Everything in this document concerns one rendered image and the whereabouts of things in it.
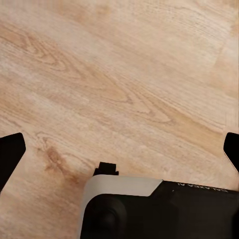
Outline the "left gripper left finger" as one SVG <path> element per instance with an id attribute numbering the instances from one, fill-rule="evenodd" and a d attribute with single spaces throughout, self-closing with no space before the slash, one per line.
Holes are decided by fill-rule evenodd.
<path id="1" fill-rule="evenodd" d="M 0 192 L 26 152 L 21 132 L 0 138 Z"/>

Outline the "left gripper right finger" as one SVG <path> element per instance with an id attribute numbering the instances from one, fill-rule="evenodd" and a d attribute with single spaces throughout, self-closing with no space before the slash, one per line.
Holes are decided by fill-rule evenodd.
<path id="1" fill-rule="evenodd" d="M 239 134 L 228 132 L 223 150 L 239 172 Z"/>

